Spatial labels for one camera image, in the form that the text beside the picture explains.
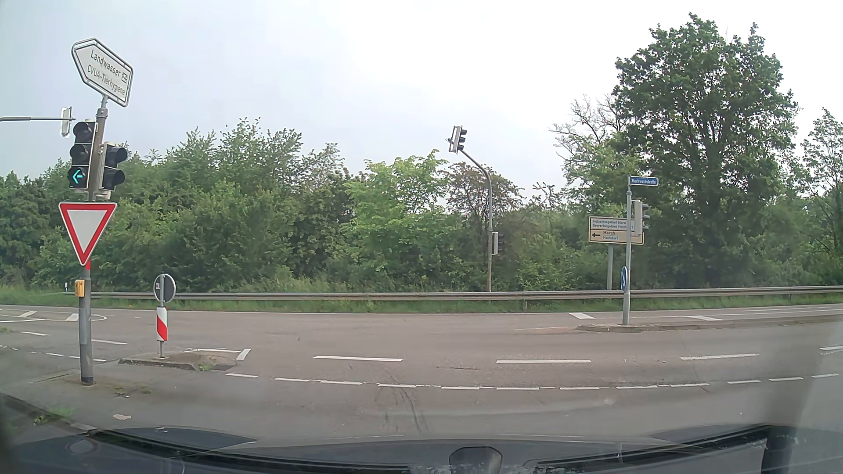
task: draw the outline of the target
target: yield sign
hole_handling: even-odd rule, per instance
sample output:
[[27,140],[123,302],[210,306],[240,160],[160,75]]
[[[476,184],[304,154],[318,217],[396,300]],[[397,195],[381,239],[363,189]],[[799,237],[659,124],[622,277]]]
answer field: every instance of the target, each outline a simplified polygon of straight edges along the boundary
[[73,242],[73,249],[79,265],[85,265],[97,240],[103,234],[111,214],[117,209],[116,202],[59,202],[62,220]]

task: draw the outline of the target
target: white direction sign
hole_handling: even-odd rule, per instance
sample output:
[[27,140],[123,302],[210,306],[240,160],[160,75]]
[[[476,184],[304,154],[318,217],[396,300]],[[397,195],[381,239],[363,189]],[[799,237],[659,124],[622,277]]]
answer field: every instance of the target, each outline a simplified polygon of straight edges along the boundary
[[96,38],[74,43],[71,54],[82,82],[105,94],[118,105],[129,105],[133,70],[128,62],[120,59]]
[[[635,221],[631,222],[632,244],[644,245],[644,234],[636,235]],[[600,242],[603,244],[625,244],[626,243],[626,219],[625,218],[588,218],[588,241]]]

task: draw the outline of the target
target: guardrail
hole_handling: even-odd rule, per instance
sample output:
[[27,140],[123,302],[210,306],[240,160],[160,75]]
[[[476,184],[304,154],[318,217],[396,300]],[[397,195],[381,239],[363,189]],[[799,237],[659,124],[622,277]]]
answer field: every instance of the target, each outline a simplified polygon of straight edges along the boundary
[[[680,288],[633,289],[632,298],[699,298],[718,296],[763,296],[843,293],[843,286],[767,288]],[[93,298],[155,299],[152,293],[92,292]],[[541,299],[615,299],[620,290],[586,291],[501,291],[453,293],[180,293],[175,299],[264,300],[264,301],[533,301]]]

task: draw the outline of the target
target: tree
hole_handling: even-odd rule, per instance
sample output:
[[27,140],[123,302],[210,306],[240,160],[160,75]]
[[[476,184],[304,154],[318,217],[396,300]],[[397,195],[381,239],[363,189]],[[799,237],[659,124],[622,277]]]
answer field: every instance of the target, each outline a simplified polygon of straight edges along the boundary
[[692,14],[678,29],[619,59],[618,149],[658,176],[640,194],[661,211],[651,237],[664,284],[735,284],[751,272],[746,245],[765,232],[764,209],[781,192],[779,160],[792,148],[797,104],[781,92],[781,64],[753,24],[725,41]]

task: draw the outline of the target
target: traffic island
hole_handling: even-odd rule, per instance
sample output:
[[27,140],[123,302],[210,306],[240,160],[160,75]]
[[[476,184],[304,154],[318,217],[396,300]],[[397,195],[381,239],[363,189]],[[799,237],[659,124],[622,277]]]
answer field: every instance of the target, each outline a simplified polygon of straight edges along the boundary
[[784,318],[754,318],[746,320],[721,320],[700,322],[658,322],[641,324],[586,324],[577,326],[579,331],[591,332],[644,332],[644,331],[682,331],[688,329],[727,329],[747,327],[795,326],[801,324],[820,324],[843,321],[843,314],[792,316]]
[[163,358],[158,353],[141,354],[122,358],[120,364],[150,365],[205,372],[208,370],[228,370],[237,365],[237,362],[219,353],[190,351],[186,353],[164,353]]

